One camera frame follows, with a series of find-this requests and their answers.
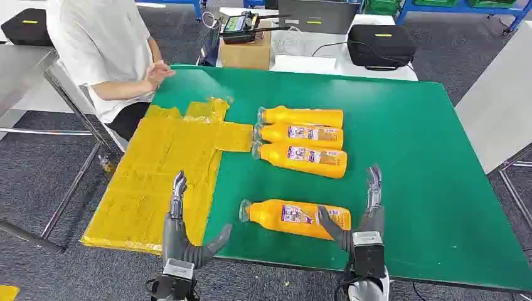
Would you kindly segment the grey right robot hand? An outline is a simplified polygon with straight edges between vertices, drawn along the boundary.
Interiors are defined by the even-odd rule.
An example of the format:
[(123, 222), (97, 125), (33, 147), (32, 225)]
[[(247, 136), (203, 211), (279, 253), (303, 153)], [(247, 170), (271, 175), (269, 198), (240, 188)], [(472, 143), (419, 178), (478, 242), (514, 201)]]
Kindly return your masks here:
[[(380, 243), (382, 244), (382, 235), (384, 229), (384, 207), (381, 203), (382, 196), (382, 177), (381, 170), (377, 164), (368, 168), (368, 200), (366, 209), (360, 219), (359, 226), (355, 231), (342, 230), (330, 217), (328, 210), (324, 206), (317, 207), (317, 222), (326, 230), (328, 235), (338, 244), (340, 249), (346, 253), (352, 253), (356, 243)], [(370, 232), (375, 238), (370, 241), (364, 241), (355, 233)]]

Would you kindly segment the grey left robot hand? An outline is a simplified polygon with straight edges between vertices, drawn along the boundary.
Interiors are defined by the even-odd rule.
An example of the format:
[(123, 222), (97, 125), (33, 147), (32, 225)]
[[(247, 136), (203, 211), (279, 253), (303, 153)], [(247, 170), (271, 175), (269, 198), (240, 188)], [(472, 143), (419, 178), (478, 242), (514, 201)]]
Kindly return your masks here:
[(162, 231), (162, 258), (164, 262), (173, 258), (190, 262), (195, 269), (209, 262), (228, 242), (232, 225), (226, 224), (218, 235), (205, 245), (194, 245), (188, 238), (183, 218), (184, 192), (187, 179), (183, 171), (174, 178), (169, 202), (169, 212), (164, 217)]

